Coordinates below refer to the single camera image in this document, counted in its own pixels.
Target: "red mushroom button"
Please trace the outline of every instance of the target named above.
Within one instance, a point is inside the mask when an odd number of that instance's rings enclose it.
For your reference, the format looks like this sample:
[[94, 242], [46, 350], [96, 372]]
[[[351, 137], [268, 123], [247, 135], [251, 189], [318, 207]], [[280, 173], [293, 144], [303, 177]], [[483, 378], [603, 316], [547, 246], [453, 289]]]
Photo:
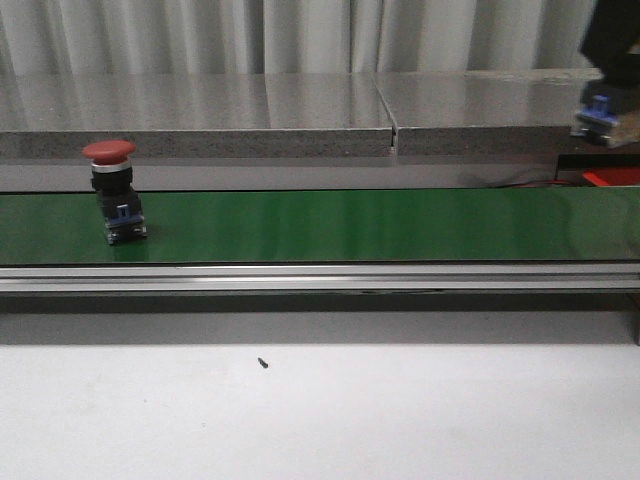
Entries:
[[82, 154], [93, 159], [95, 165], [117, 165], [127, 161], [127, 155], [135, 152], [136, 146], [126, 140], [106, 140], [87, 145]]

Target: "gray countertop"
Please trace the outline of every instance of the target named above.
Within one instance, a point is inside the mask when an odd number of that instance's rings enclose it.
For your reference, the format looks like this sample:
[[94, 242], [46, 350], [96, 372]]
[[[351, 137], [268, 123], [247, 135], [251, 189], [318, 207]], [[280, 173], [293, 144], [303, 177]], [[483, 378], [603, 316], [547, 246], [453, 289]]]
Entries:
[[124, 137], [145, 156], [386, 156], [370, 75], [88, 75], [0, 79], [0, 154], [66, 157]]
[[0, 77], [0, 157], [72, 158], [107, 138], [168, 158], [606, 153], [569, 137], [582, 86], [597, 77], [595, 69]]
[[[596, 69], [379, 73], [400, 155], [602, 153], [569, 136]], [[636, 146], [618, 152], [639, 151]]]

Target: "metal edge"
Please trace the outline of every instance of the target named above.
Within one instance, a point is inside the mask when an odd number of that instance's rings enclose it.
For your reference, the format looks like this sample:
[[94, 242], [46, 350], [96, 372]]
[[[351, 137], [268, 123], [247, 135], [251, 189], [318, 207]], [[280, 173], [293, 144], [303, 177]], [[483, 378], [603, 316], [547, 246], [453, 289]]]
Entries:
[[0, 293], [640, 291], [640, 262], [0, 268]]

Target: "red object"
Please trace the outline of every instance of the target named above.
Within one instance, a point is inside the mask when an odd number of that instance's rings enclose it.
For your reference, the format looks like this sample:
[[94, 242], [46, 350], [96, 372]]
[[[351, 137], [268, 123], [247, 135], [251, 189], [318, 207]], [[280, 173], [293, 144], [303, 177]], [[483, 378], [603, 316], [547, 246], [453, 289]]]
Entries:
[[92, 158], [96, 165], [117, 165], [126, 162], [127, 155], [135, 150], [136, 146], [126, 140], [106, 140], [87, 145], [82, 154]]
[[598, 187], [640, 185], [640, 167], [594, 168], [582, 176]]

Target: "white curtain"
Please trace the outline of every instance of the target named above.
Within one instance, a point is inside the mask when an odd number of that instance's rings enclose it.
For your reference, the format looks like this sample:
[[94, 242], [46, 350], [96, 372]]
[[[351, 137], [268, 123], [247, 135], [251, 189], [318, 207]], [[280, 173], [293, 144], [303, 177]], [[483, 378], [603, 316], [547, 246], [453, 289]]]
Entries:
[[595, 0], [0, 0], [0, 73], [583, 67]]

